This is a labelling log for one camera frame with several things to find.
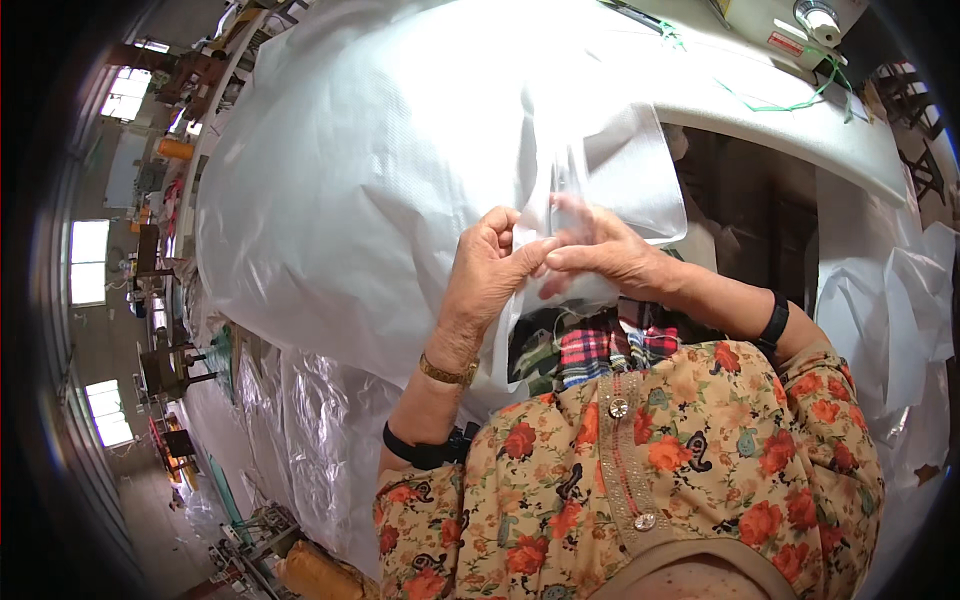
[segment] rhinestone button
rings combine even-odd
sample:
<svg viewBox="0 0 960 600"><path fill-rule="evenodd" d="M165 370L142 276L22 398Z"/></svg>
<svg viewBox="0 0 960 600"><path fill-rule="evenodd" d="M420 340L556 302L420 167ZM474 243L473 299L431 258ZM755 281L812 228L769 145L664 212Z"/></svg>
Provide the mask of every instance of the rhinestone button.
<svg viewBox="0 0 960 600"><path fill-rule="evenodd" d="M634 521L634 528L637 531L649 531L657 524L657 516L653 513L644 513Z"/></svg>
<svg viewBox="0 0 960 600"><path fill-rule="evenodd" d="M610 403L610 416L614 419L622 419L627 416L627 411L630 409L630 405L627 404L627 400L623 398L614 398L613 402Z"/></svg>

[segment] woman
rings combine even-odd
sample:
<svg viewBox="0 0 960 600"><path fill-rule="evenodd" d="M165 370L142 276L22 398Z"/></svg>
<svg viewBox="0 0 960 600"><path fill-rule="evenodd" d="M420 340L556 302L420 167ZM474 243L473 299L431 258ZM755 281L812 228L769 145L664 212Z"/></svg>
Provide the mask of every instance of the woman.
<svg viewBox="0 0 960 600"><path fill-rule="evenodd" d="M384 596L851 597L883 481L846 362L779 295L581 212L595 245L551 238L511 253L518 214L502 207L461 236L437 327L384 431ZM484 332L546 268L542 295L595 272L632 300L614 325L568 327L554 391L498 411L464 465L442 465ZM661 305L728 339L677 345L677 329L643 318Z"/></svg>

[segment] green string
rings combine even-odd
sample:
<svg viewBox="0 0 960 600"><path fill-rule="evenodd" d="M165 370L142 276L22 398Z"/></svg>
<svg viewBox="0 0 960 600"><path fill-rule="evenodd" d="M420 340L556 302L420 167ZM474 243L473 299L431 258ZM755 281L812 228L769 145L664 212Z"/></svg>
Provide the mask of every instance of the green string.
<svg viewBox="0 0 960 600"><path fill-rule="evenodd" d="M663 41L668 42L672 48L681 48L682 50L684 50L684 52L686 52L686 48L684 47L684 41L681 39L680 34L677 33L676 27L674 27L673 25L670 25L666 21L661 21L660 28L663 29L663 33L661 35L661 38L663 39ZM753 112L792 112L800 108L809 108L815 104L818 104L816 102L817 97L820 96L825 89L827 89L828 85L830 85L833 81L837 80L837 76L839 76L841 83L843 83L843 85L850 92L850 95L847 95L847 105L844 108L844 120L843 120L845 124L850 123L850 120L853 118L853 110L851 108L851 96L853 94L853 88L850 85L850 81L847 80L847 77L840 70L839 62L837 61L837 59L821 51L818 48L813 48L811 46L804 46L804 52L813 52L813 53L819 54L821 58L826 59L833 66L833 70L830 71L829 78L824 82L823 85L818 87L817 90L813 92L813 95L810 96L810 99L807 100L806 102L800 102L798 104L795 104L789 107L778 107L778 106L755 107L754 105L744 100L738 93L730 89L726 84L718 80L716 77L713 77L713 80L717 82L721 87L729 91L734 98L736 98L741 103L743 103L743 106L749 108Z"/></svg>

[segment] black strap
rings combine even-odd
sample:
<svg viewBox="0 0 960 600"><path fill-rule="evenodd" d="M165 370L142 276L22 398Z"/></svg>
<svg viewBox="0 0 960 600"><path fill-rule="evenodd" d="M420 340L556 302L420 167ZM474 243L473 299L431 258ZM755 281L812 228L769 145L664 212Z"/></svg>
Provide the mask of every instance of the black strap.
<svg viewBox="0 0 960 600"><path fill-rule="evenodd" d="M383 423L383 444L396 456L407 461L414 468L430 470L441 467L444 463L464 463L467 461L467 452L473 436L480 430L480 425L467 423L467 430L454 427L445 444L417 444L409 445L402 442L390 430L389 423Z"/></svg>
<svg viewBox="0 0 960 600"><path fill-rule="evenodd" d="M777 290L770 291L774 293L774 312L770 315L770 321L754 344L757 348L760 348L767 360L772 361L774 352L777 350L777 341L783 335L783 330L786 329L786 320L790 317L790 305L783 294Z"/></svg>

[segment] orange container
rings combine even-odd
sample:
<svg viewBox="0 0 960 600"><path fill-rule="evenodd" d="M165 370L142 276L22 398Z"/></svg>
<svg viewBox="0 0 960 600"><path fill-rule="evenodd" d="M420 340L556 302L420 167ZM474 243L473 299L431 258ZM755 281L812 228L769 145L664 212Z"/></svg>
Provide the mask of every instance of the orange container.
<svg viewBox="0 0 960 600"><path fill-rule="evenodd" d="M193 158L193 144L184 144L176 139L164 137L160 140L160 145L156 147L156 153L170 158L189 160Z"/></svg>

